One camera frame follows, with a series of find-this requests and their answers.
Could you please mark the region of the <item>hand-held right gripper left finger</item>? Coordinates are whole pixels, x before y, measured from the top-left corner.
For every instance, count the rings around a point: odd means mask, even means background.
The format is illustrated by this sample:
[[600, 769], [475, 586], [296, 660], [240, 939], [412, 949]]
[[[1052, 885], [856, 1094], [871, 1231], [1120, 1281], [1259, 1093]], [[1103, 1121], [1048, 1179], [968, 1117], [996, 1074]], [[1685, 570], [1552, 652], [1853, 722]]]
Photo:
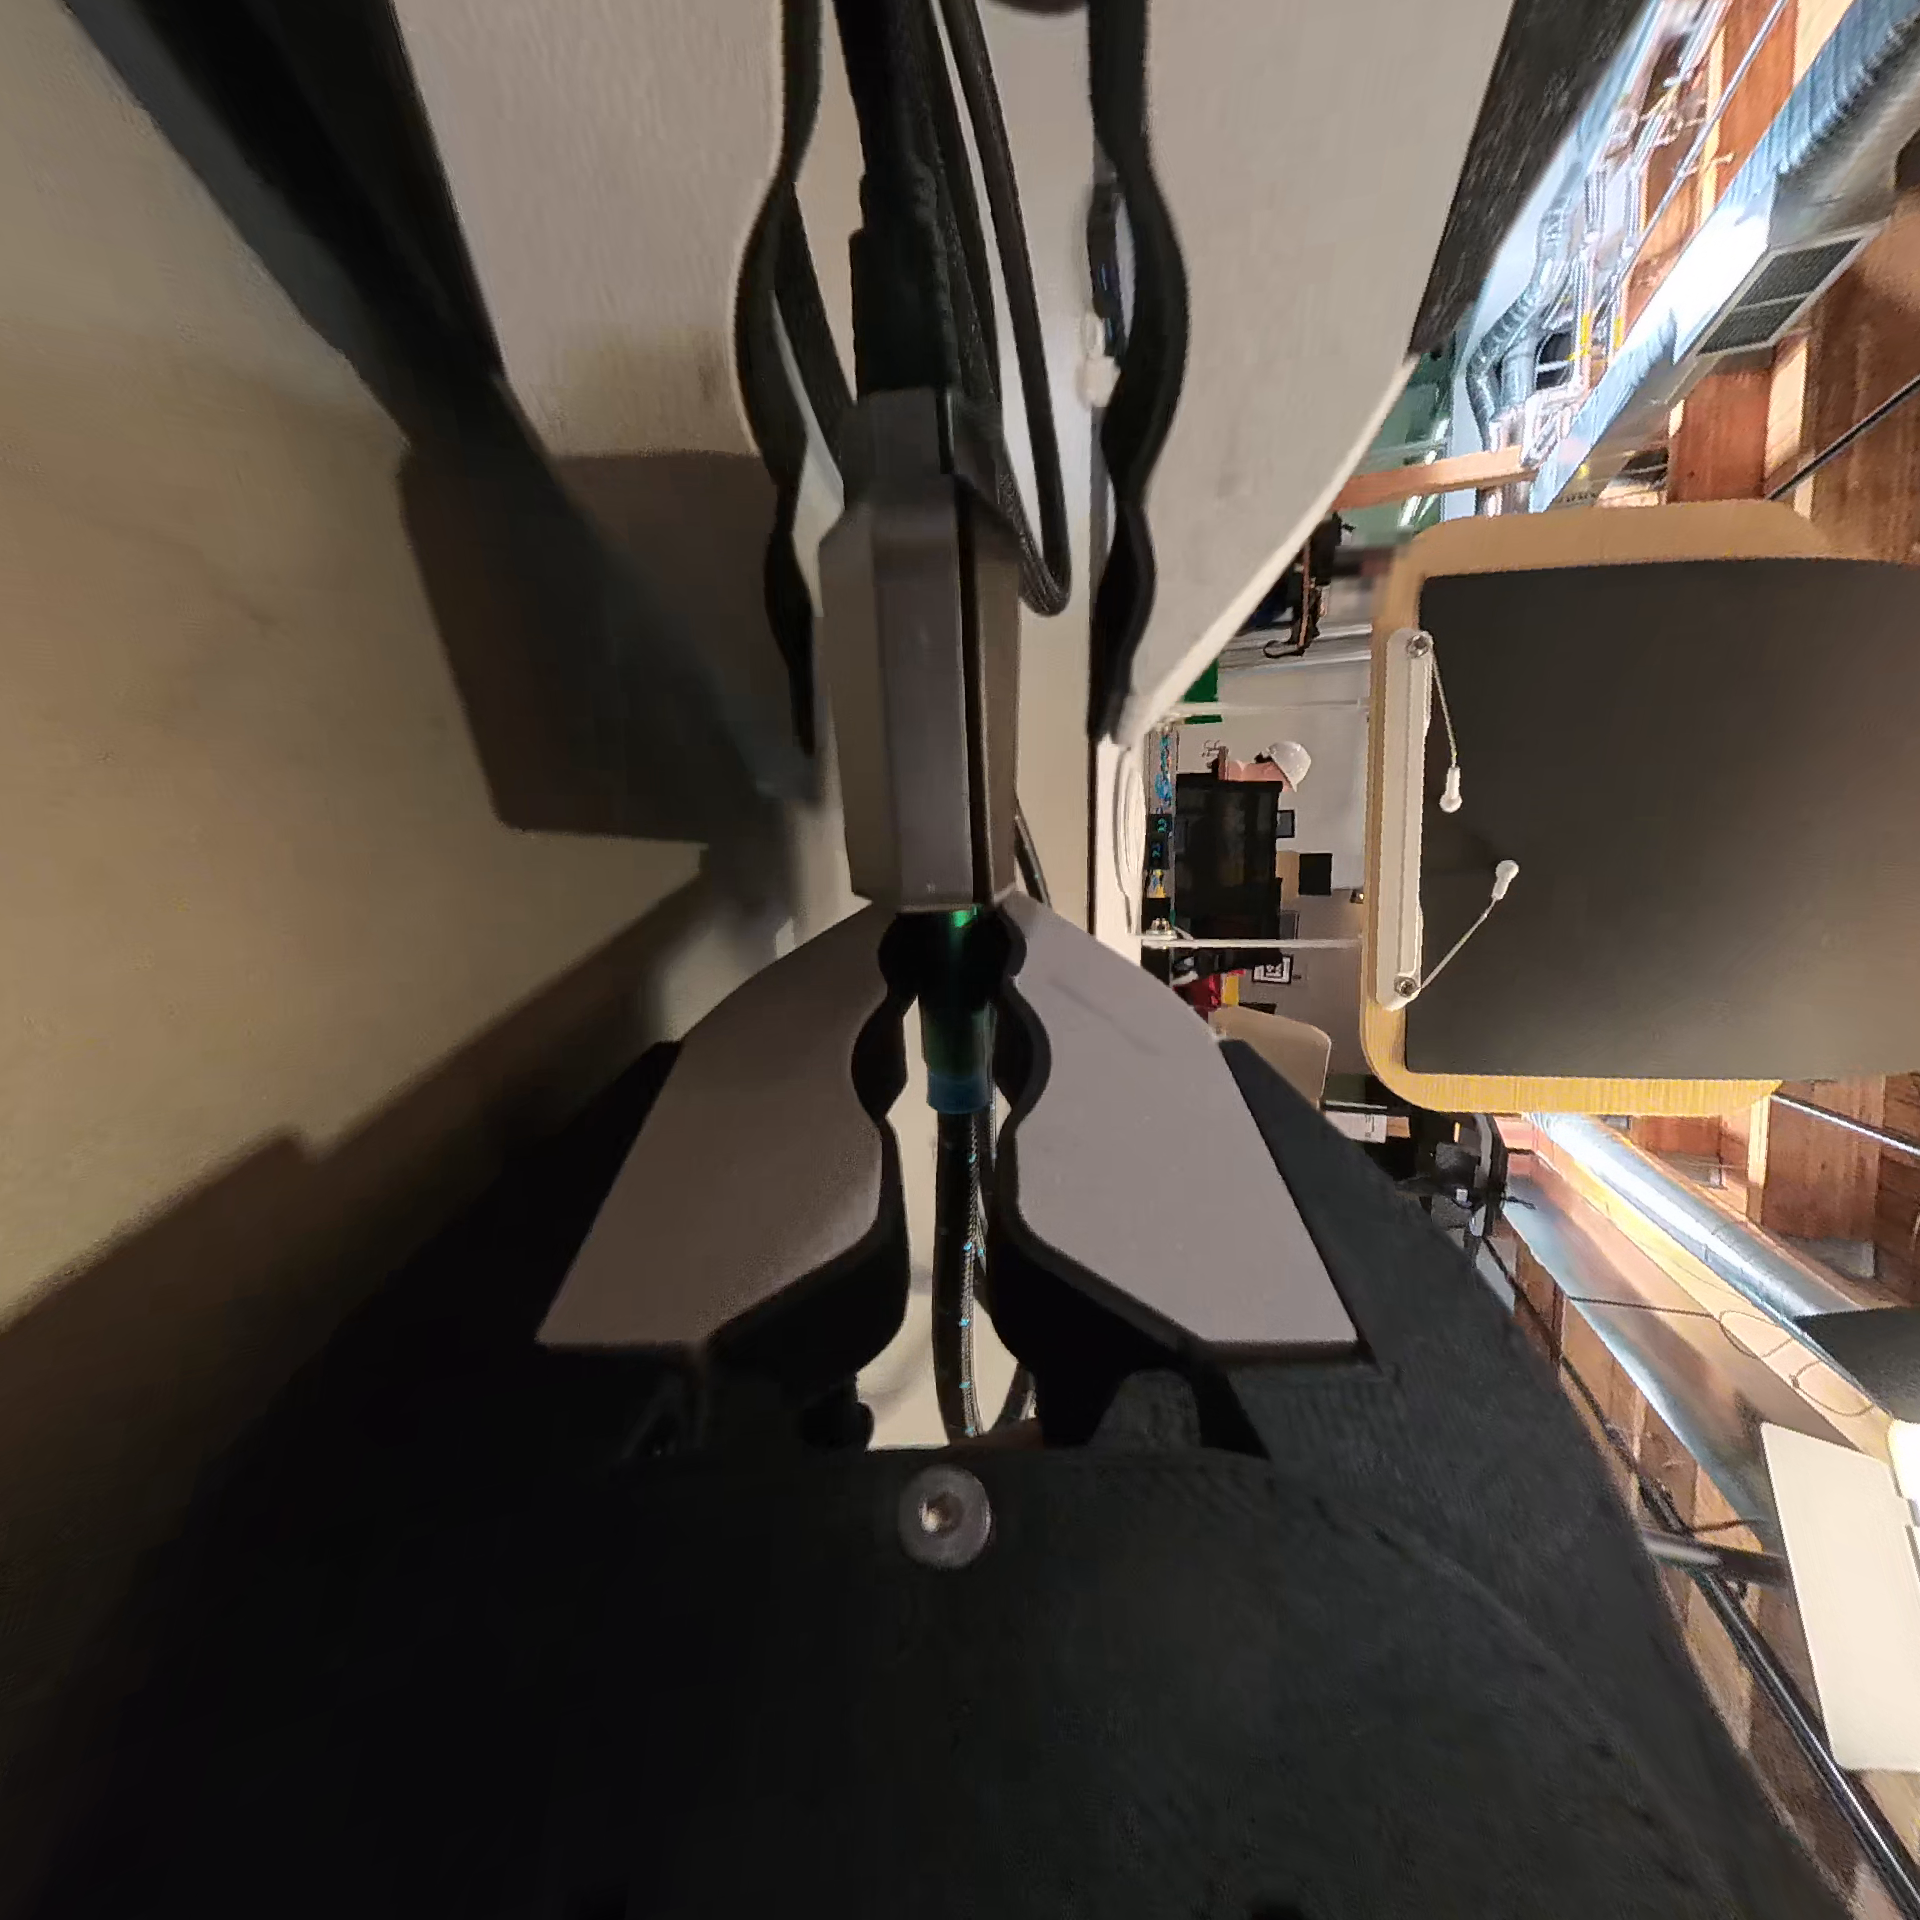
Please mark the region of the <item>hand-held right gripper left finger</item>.
[[863, 908], [687, 1033], [546, 1309], [546, 1349], [703, 1354], [818, 1281], [906, 1293], [893, 924]]

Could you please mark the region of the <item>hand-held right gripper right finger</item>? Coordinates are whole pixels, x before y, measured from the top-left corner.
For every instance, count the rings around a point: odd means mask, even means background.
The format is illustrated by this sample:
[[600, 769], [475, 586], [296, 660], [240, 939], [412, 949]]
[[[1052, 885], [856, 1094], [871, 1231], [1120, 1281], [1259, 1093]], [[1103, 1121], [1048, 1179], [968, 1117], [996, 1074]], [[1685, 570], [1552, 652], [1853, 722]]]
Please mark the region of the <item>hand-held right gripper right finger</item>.
[[1004, 1345], [1025, 1365], [1355, 1356], [1354, 1315], [1202, 1019], [1029, 895], [999, 924]]

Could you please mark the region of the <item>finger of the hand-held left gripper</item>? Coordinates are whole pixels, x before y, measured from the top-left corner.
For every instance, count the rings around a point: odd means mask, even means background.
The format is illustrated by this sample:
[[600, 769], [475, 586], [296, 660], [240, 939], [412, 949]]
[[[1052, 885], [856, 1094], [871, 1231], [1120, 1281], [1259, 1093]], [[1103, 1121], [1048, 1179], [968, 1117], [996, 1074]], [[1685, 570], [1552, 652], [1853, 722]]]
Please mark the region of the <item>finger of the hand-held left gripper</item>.
[[513, 523], [543, 687], [600, 758], [820, 749], [808, 466], [777, 307], [818, 5], [399, 5], [500, 371], [465, 492]]
[[1135, 739], [1324, 518], [1412, 358], [1506, 2], [1088, 5], [1137, 300], [1088, 734]]

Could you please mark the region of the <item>dark grey usb hub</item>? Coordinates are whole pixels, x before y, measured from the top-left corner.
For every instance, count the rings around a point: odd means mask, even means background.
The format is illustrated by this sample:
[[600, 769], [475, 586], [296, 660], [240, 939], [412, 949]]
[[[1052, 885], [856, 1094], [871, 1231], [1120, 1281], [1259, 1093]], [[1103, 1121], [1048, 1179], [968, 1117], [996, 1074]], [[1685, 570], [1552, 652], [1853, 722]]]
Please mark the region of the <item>dark grey usb hub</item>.
[[820, 660], [848, 873], [899, 915], [1018, 885], [1023, 557], [948, 391], [856, 402], [820, 541]]

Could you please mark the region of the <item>white lamp base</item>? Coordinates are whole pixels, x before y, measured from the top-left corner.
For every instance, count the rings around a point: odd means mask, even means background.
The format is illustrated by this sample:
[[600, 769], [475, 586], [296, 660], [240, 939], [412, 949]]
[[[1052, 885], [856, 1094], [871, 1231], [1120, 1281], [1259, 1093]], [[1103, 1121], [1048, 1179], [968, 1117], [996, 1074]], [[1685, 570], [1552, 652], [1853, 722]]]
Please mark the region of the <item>white lamp base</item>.
[[1147, 780], [1155, 727], [1100, 739], [1088, 757], [1088, 927], [1123, 957], [1140, 953]]

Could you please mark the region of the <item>black monitor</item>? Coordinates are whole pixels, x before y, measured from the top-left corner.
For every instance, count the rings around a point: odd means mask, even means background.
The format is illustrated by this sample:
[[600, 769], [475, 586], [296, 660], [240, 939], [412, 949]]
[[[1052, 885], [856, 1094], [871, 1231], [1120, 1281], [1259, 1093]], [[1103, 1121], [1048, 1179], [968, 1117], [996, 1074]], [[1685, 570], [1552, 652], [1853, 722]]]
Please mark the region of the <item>black monitor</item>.
[[1271, 781], [1178, 775], [1175, 905], [1192, 916], [1255, 915], [1279, 903], [1279, 849], [1289, 794]]

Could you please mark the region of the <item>wood-rimmed black panel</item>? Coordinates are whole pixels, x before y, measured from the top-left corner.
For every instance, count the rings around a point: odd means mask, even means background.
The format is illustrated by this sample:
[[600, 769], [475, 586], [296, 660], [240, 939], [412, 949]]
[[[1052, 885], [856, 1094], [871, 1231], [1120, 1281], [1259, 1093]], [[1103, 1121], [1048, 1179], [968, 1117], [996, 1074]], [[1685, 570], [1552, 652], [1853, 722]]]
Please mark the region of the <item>wood-rimmed black panel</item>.
[[[1377, 994], [1381, 666], [1432, 638], [1425, 977]], [[1762, 500], [1451, 518], [1377, 588], [1360, 1046], [1443, 1114], [1917, 1066], [1917, 572]]]

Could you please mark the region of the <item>white light fixture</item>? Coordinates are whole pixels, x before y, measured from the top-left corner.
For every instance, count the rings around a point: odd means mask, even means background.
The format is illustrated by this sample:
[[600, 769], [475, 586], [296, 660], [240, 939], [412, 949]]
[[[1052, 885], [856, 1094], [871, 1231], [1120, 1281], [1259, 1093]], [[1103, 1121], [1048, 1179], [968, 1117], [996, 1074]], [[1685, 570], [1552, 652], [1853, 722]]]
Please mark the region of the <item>white light fixture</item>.
[[1765, 1425], [1762, 1454], [1836, 1763], [1917, 1771], [1915, 1425], [1888, 1459]]

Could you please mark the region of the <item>grey ventilation duct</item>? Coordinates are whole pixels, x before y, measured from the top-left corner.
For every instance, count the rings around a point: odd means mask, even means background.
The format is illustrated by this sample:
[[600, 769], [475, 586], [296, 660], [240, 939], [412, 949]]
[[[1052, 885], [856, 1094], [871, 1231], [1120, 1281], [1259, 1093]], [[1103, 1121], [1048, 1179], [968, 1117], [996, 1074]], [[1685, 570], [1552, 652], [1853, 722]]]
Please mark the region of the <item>grey ventilation duct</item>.
[[1880, 235], [1917, 5], [1647, 5], [1460, 332], [1477, 513], [1584, 508]]

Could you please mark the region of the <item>white bracket bar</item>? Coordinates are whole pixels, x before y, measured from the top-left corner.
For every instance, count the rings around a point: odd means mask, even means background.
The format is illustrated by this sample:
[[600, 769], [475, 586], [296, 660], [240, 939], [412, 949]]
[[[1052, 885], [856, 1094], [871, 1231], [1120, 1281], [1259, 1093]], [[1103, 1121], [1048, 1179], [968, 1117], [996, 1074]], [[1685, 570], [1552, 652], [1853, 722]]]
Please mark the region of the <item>white bracket bar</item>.
[[1434, 715], [1434, 641], [1400, 629], [1381, 666], [1379, 778], [1379, 938], [1377, 994], [1401, 1007], [1425, 977], [1425, 817], [1427, 748]]

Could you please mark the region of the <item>silver duct pipe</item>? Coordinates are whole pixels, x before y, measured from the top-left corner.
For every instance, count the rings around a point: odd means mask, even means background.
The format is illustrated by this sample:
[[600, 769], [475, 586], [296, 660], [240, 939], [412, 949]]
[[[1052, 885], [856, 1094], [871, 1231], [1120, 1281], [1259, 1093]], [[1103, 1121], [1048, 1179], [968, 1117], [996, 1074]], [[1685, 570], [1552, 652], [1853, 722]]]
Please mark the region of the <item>silver duct pipe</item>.
[[1540, 1169], [1605, 1213], [1656, 1265], [1691, 1289], [1708, 1286], [1785, 1333], [1827, 1315], [1904, 1313], [1873, 1281], [1834, 1274], [1653, 1156], [1596, 1115], [1530, 1114]]

